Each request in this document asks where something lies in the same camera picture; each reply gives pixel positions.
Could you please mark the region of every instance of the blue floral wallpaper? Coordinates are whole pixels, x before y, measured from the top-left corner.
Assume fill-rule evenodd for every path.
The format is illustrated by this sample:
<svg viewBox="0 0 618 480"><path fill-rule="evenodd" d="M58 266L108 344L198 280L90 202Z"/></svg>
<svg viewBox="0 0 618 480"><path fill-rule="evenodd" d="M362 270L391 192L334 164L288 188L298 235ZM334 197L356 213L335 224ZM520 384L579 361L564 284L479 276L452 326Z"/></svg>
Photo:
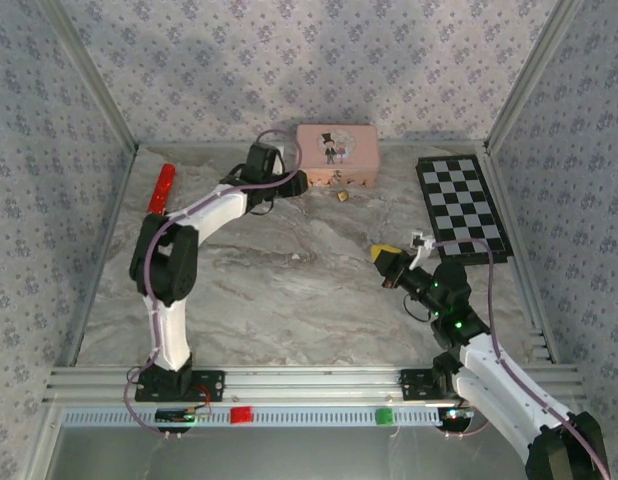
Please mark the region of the blue floral wallpaper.
<svg viewBox="0 0 618 480"><path fill-rule="evenodd" d="M584 2L497 158L618 478L618 2Z"/></svg>
<svg viewBox="0 0 618 480"><path fill-rule="evenodd" d="M129 160L36 3L0 0L0 479L23 467Z"/></svg>
<svg viewBox="0 0 618 480"><path fill-rule="evenodd" d="M63 0L139 142L484 139L556 0Z"/></svg>

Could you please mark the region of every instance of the gray marble floor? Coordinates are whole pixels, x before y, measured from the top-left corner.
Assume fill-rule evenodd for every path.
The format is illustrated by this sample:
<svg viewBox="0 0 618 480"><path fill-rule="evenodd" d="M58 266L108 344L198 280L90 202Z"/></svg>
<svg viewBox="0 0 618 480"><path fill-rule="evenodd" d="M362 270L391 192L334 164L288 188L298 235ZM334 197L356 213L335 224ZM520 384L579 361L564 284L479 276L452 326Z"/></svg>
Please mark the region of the gray marble floor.
<svg viewBox="0 0 618 480"><path fill-rule="evenodd" d="M402 290L380 287L374 243L406 246L429 229L414 166L431 147L382 148L377 186L314 188L247 215L199 251L187 330L199 365L427 365L440 352L429 326L402 310ZM79 365L132 365L149 353L149 321L127 269L162 164L176 165L168 208L206 195L246 147L142 148L136 160L82 343ZM437 259L425 268L433 271ZM486 320L487 267L468 269L472 305ZM495 273L495 316L505 348L526 363L531 346L509 266Z"/></svg>

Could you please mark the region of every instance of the black and white checkered board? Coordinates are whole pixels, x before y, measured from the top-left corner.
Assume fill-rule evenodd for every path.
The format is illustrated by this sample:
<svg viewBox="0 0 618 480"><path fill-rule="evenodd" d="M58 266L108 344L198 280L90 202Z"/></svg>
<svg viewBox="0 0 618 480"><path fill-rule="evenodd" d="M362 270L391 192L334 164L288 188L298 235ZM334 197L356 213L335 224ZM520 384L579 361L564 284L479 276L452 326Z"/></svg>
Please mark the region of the black and white checkered board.
<svg viewBox="0 0 618 480"><path fill-rule="evenodd" d="M436 240L482 238L494 261L504 263L513 255L493 198L474 155L420 158L416 166ZM478 243L447 245L438 249L441 258L464 265L489 263Z"/></svg>

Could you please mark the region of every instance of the green block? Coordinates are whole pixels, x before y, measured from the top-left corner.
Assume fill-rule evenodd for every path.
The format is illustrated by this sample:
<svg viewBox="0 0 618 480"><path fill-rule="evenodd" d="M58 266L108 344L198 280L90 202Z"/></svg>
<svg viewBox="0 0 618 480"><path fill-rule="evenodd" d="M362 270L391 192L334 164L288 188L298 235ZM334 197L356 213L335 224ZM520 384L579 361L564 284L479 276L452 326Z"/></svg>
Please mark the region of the green block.
<svg viewBox="0 0 618 480"><path fill-rule="evenodd" d="M393 425L393 410L391 408L376 410L376 425Z"/></svg>

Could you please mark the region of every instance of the pink tin box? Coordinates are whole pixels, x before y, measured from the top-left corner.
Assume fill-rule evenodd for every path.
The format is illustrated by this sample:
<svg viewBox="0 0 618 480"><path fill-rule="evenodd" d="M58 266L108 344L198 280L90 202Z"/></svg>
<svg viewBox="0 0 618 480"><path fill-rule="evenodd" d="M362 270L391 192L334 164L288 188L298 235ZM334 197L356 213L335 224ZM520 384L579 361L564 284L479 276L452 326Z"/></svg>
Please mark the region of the pink tin box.
<svg viewBox="0 0 618 480"><path fill-rule="evenodd" d="M373 125L300 125L297 136L310 186L374 186L380 151Z"/></svg>

